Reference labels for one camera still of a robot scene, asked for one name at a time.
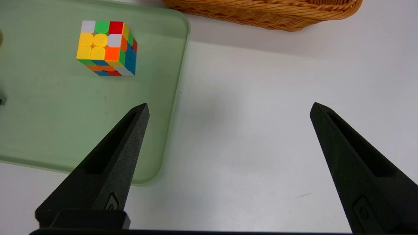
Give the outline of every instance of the rubik's cube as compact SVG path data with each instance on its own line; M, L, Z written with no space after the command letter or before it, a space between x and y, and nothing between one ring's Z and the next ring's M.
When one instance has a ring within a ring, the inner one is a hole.
M137 47L124 22L84 20L76 58L99 76L133 76Z

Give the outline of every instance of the translucent green tray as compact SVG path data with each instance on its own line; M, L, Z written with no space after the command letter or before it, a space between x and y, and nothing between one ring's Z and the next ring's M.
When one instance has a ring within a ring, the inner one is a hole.
M78 62L82 20L124 21L138 41L134 77ZM161 167L189 38L181 13L102 0L1 0L0 161L70 172L132 107L150 120L133 185Z

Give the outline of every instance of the woven basket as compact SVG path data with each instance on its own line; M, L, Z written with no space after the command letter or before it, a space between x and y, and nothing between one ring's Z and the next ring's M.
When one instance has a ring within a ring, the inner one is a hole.
M298 31L325 20L345 19L362 0L163 0L184 13L259 26Z

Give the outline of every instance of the white table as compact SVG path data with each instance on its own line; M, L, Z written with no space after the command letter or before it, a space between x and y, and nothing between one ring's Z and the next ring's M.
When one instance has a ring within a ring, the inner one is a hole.
M368 0L349 19L294 33L188 16L168 155L157 181L131 188L131 228L350 232L314 102L418 182L417 7ZM36 207L65 177L0 164L0 234L35 230Z

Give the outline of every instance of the green sticker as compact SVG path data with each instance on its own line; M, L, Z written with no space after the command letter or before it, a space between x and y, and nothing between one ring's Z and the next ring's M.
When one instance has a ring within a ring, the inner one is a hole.
M129 45L133 46L133 35L131 34L130 31L129 31L128 43L129 43Z
M120 53L119 53L119 62L121 63L121 64L123 64L123 66L125 65L125 58L126 58L126 54L125 54L125 52L123 52L122 51L122 49L120 50Z
M96 26L94 27L94 31L96 33L109 34L109 26L110 26L110 21L98 20L96 21Z
M78 61L80 61L82 64L84 65L96 65L95 63L93 63L91 60L89 59L78 59Z

